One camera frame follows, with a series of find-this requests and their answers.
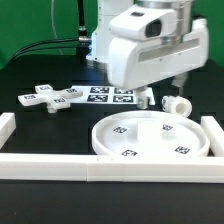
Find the green background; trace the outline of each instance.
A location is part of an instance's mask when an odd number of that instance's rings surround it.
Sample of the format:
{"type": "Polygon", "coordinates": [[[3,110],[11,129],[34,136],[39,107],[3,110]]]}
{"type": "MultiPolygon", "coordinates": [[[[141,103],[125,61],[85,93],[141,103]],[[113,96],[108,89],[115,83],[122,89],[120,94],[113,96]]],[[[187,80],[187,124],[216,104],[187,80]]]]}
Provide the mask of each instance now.
{"type": "MultiPolygon", "coordinates": [[[[0,0],[0,68],[25,45],[54,39],[51,0],[0,0]]],[[[85,20],[89,35],[97,25],[97,0],[85,0],[85,20]]],[[[209,58],[224,67],[224,1],[196,0],[194,12],[208,19],[209,58]]],[[[77,37],[77,0],[55,0],[55,25],[59,38],[77,37]]],[[[60,54],[59,50],[41,52],[60,54]]],[[[63,50],[63,54],[74,54],[63,50]]]]}

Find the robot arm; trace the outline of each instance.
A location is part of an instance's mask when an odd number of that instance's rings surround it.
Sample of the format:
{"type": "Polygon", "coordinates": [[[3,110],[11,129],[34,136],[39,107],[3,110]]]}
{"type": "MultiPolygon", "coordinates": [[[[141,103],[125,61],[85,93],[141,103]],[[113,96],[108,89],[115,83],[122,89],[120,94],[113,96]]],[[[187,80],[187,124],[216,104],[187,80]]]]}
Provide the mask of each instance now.
{"type": "Polygon", "coordinates": [[[87,60],[94,66],[105,68],[108,63],[108,50],[111,40],[116,36],[111,32],[110,22],[133,5],[134,0],[98,0],[98,26],[92,33],[91,53],[87,60]]]}
{"type": "Polygon", "coordinates": [[[193,0],[139,0],[111,21],[108,79],[136,89],[203,66],[208,58],[205,19],[193,21],[193,0]]]}

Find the round tray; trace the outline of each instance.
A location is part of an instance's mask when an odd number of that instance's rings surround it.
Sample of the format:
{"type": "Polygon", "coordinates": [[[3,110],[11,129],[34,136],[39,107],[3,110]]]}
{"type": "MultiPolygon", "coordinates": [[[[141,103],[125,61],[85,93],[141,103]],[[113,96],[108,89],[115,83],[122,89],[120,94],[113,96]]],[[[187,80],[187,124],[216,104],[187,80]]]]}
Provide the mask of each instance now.
{"type": "Polygon", "coordinates": [[[178,115],[131,111],[99,121],[92,131],[99,155],[135,157],[207,156],[209,140],[201,126],[178,115]]]}

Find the white cylinder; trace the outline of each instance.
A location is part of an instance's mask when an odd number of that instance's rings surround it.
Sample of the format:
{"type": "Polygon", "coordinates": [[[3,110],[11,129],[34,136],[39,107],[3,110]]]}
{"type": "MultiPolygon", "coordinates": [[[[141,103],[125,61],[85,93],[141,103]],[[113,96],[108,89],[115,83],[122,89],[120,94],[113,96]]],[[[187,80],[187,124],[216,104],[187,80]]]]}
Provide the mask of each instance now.
{"type": "Polygon", "coordinates": [[[188,117],[192,112],[191,102],[183,97],[164,96],[162,99],[163,111],[188,117]]]}

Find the black cable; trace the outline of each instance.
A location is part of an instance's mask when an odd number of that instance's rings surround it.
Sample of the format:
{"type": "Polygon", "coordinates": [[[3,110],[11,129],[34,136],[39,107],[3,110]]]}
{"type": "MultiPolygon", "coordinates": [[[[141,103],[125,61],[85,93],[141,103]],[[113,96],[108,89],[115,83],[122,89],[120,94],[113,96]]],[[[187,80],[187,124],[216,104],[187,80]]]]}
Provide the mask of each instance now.
{"type": "Polygon", "coordinates": [[[18,55],[22,54],[22,53],[26,53],[29,49],[40,46],[40,45],[45,45],[45,44],[56,44],[56,43],[68,43],[68,42],[76,42],[79,41],[78,38],[67,38],[67,39],[56,39],[56,40],[44,40],[44,41],[39,41],[30,45],[27,45],[23,48],[21,48],[20,50],[18,50],[13,56],[12,58],[8,61],[7,64],[10,64],[13,60],[15,60],[15,58],[17,58],[18,55]]]}
{"type": "Polygon", "coordinates": [[[18,58],[22,54],[30,53],[30,52],[33,52],[33,51],[41,51],[41,50],[56,50],[58,48],[71,49],[71,48],[85,48],[85,47],[81,46],[81,45],[78,45],[78,46],[56,46],[56,47],[43,47],[43,48],[31,49],[31,50],[23,51],[20,54],[17,54],[15,57],[11,58],[10,61],[7,64],[10,64],[11,61],[15,60],[16,58],[18,58]]]}
{"type": "Polygon", "coordinates": [[[78,15],[79,15],[79,36],[87,36],[87,30],[85,26],[85,15],[83,0],[77,0],[78,2],[78,15]]]}

